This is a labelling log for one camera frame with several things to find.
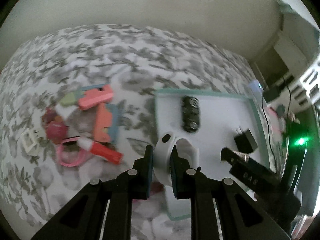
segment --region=green light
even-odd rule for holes
[[[293,145],[302,146],[302,145],[306,144],[308,140],[309,140],[309,138],[300,138],[300,139],[296,140]]]

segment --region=wall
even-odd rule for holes
[[[310,17],[300,0],[284,1]],[[20,0],[0,29],[0,70],[29,39],[95,23],[176,30],[250,60],[278,29],[280,13],[275,0]]]

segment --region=screw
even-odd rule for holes
[[[90,179],[90,181],[89,181],[89,183],[91,184],[91,185],[97,185],[98,183],[99,183],[99,179],[97,179],[97,178],[93,178],[93,179]]]
[[[134,176],[134,175],[137,175],[137,174],[138,174],[138,171],[135,170],[135,169],[130,169],[130,170],[128,170],[128,174],[129,174],[130,176]]]
[[[226,185],[232,185],[232,184],[233,184],[233,180],[230,179],[230,178],[225,178],[225,179],[223,180],[223,182],[224,182],[224,184],[226,184]]]
[[[194,170],[194,169],[187,169],[187,174],[188,174],[188,175],[195,175],[195,174],[196,174],[196,170]]]

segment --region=gray round object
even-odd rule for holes
[[[188,175],[195,175],[195,174],[196,174],[196,170],[194,170],[194,169],[187,169],[187,174],[188,174]]]
[[[224,182],[224,184],[226,184],[226,185],[232,185],[232,184],[233,184],[233,180],[230,179],[230,178],[225,178],[225,179],[223,180],[223,182]]]
[[[91,184],[91,185],[97,185],[98,183],[99,183],[99,179],[97,179],[97,178],[93,178],[93,179],[90,179],[90,181],[89,181],[89,183]]]
[[[283,117],[285,114],[285,106],[279,105],[276,109],[276,113],[277,113],[278,117]]]
[[[138,174],[138,171],[135,170],[135,169],[131,169],[131,170],[128,170],[128,174],[129,174],[130,176],[134,176],[134,175],[137,175],[137,174]]]

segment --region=floral bedsheet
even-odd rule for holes
[[[0,75],[0,194],[31,227],[44,225],[91,178],[108,180],[132,167],[147,144],[157,142],[153,95],[159,88],[245,93],[254,75],[245,58],[183,33],[132,25],[67,28],[22,44]],[[43,133],[40,117],[67,92],[110,82],[113,104],[123,110],[115,166],[93,157],[81,167],[55,162],[51,142],[40,137],[38,156],[19,137],[29,127]],[[75,129],[90,135],[94,110]],[[132,207],[131,239],[191,239],[191,221],[170,221],[164,192]]]

